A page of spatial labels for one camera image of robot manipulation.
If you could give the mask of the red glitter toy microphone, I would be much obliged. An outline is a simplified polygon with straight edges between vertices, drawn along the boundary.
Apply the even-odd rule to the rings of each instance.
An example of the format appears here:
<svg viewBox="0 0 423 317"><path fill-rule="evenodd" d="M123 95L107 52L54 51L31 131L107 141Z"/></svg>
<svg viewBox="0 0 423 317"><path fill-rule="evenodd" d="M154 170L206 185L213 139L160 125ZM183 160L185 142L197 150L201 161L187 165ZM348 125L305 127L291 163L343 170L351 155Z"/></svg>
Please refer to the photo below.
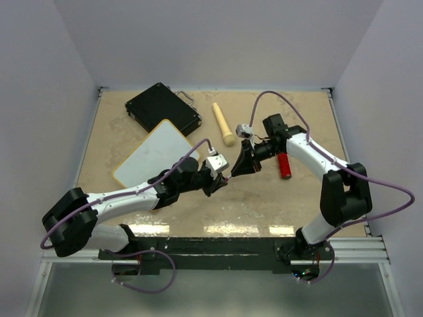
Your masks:
<svg viewBox="0 0 423 317"><path fill-rule="evenodd" d="M278 155L278 166L280 169L281 179L289 180L291 178L291 168L289 164L288 155L286 153L280 153Z"/></svg>

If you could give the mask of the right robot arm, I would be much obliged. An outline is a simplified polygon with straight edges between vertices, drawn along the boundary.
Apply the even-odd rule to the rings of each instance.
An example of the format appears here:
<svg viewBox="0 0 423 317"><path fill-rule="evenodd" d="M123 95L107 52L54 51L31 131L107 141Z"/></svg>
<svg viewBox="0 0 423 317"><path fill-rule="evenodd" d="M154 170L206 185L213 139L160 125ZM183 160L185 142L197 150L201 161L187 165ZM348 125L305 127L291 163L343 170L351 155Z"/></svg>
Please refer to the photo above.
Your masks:
<svg viewBox="0 0 423 317"><path fill-rule="evenodd" d="M237 126L241 152L231 176L259 172L262 161L284 153L300 161L321 181L320 213L297 230L293 243L293 253L308 260L332 231L372 210L367 171L360 163L350 164L332 156L314 144L301 126L287 126L279 114L264 119L263 126L267 137L260 143L254 142L252 127Z"/></svg>

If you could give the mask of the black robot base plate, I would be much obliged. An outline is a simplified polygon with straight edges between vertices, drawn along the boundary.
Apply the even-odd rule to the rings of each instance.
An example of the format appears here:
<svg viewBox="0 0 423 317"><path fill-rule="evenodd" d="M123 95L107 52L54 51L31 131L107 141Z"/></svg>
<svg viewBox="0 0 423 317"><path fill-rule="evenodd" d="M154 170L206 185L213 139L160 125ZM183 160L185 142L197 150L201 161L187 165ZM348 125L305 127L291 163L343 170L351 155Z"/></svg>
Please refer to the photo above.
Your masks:
<svg viewBox="0 0 423 317"><path fill-rule="evenodd" d="M117 274L157 275L165 269L271 271L316 277L319 265L332 260L328 242L303 247L294 237L165 238L136 237L113 255L100 251L100 260L113 261Z"/></svg>

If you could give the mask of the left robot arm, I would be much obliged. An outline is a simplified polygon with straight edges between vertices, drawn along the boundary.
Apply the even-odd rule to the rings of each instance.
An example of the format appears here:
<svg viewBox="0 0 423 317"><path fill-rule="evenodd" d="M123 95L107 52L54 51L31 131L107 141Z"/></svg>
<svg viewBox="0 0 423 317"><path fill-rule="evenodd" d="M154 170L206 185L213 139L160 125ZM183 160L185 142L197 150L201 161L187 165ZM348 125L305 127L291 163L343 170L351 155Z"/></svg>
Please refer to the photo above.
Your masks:
<svg viewBox="0 0 423 317"><path fill-rule="evenodd" d="M104 222L136 211L168 207L186 192L202 190L210 196L227 185L223 171L228 166L223 155L209 156L203 163L186 157L132 188L102 194L70 189L42 217L47 234L41 247L53 249L60 258L93 246L130 259L137 251L133 233L126 225L108 227Z"/></svg>

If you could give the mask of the black hard case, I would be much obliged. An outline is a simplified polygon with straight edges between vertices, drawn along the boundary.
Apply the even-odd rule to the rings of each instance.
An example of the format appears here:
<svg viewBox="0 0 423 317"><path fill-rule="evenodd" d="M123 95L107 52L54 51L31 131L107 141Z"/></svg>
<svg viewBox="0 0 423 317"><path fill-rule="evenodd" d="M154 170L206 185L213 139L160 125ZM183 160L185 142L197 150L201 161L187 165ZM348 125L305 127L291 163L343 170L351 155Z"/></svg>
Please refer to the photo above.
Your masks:
<svg viewBox="0 0 423 317"><path fill-rule="evenodd" d="M129 117L147 132L168 120L187 136L202 124L194 99L183 90L172 91L163 83L156 83L127 101L125 109Z"/></svg>

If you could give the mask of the yellow framed whiteboard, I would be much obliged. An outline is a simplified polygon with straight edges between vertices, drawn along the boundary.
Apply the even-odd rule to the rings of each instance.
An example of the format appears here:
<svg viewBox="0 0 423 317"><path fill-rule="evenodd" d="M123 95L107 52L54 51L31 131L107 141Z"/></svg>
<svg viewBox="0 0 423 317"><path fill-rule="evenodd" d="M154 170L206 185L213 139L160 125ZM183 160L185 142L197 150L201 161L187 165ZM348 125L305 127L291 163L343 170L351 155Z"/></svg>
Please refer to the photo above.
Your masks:
<svg viewBox="0 0 423 317"><path fill-rule="evenodd" d="M162 120L112 171L123 188L146 186L163 170L172 168L194 145L168 119Z"/></svg>

